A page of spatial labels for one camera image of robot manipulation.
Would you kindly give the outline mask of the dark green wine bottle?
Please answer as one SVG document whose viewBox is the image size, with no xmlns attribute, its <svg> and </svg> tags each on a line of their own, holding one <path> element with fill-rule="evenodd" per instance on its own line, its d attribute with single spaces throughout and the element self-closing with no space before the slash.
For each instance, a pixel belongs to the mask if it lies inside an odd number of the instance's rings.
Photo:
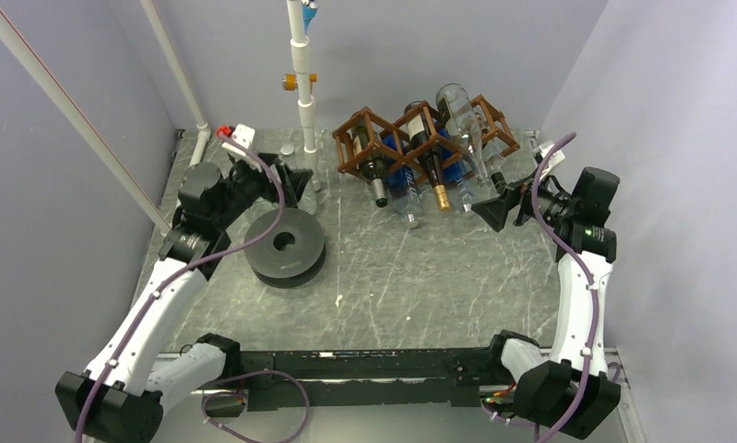
<svg viewBox="0 0 737 443">
<path fill-rule="evenodd" d="M 358 168 L 362 177 L 370 182 L 375 205 L 384 208 L 388 204 L 383 181 L 386 176 L 386 161 L 379 152 L 368 149 L 370 133 L 371 130 L 364 123 L 357 123 L 351 130 L 352 146 L 355 154 L 370 151 L 370 154 L 359 163 Z"/>
</svg>

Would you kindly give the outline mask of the short clear glass bottle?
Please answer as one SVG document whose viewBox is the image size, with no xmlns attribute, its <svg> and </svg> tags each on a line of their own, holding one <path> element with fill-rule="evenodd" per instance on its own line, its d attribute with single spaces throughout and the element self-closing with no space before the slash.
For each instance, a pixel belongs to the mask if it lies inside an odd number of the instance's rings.
<svg viewBox="0 0 737 443">
<path fill-rule="evenodd" d="M 293 172 L 298 173 L 304 170 L 304 160 L 290 143 L 285 143 L 279 150 L 280 160 Z M 297 208 L 311 215 L 315 215 L 317 211 L 317 201 L 315 190 L 310 178 L 301 180 L 296 178 L 293 184 L 293 190 L 297 197 Z"/>
</svg>

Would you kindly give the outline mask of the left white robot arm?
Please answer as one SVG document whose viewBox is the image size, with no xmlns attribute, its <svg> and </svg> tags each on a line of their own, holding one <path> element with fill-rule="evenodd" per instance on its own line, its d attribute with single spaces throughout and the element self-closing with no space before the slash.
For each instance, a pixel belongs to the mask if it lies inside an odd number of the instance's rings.
<svg viewBox="0 0 737 443">
<path fill-rule="evenodd" d="M 154 365 L 167 334 L 221 260 L 237 252 L 229 227 L 258 200 L 277 205 L 273 224 L 296 207 L 313 174 L 275 154 L 252 154 L 228 172 L 211 162 L 189 167 L 172 229 L 149 282 L 104 348 L 78 373 L 65 372 L 55 396 L 75 441 L 149 442 L 165 413 L 209 382 L 221 388 L 244 374 L 237 341 L 209 333 L 162 370 Z"/>
</svg>

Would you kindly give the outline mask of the tall clear glass bottle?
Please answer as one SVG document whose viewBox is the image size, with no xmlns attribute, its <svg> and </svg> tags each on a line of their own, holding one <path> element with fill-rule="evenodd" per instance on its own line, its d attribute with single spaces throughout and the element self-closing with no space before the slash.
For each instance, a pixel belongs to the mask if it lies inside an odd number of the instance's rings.
<svg viewBox="0 0 737 443">
<path fill-rule="evenodd" d="M 466 90 L 458 83 L 448 83 L 435 95 L 440 121 L 445 125 L 463 160 L 469 165 L 479 186 L 493 188 L 493 181 L 483 158 L 481 126 Z"/>
</svg>

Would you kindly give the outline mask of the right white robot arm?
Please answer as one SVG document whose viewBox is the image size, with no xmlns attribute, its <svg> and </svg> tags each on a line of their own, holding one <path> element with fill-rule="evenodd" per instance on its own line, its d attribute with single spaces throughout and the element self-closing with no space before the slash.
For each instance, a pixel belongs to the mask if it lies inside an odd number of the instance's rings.
<svg viewBox="0 0 737 443">
<path fill-rule="evenodd" d="M 560 283 L 556 332 L 549 354 L 532 339 L 502 331 L 498 350 L 485 358 L 490 379 L 515 391 L 497 412 L 570 437 L 587 438 L 621 399 L 619 385 L 608 379 L 603 344 L 607 285 L 617 255 L 617 235 L 606 228 L 620 179 L 599 168 L 582 170 L 571 192 L 544 177 L 538 198 L 531 198 L 533 178 L 506 186 L 496 198 L 473 205 L 494 231 L 504 229 L 511 210 L 520 226 L 535 219 L 558 238 L 555 263 Z"/>
</svg>

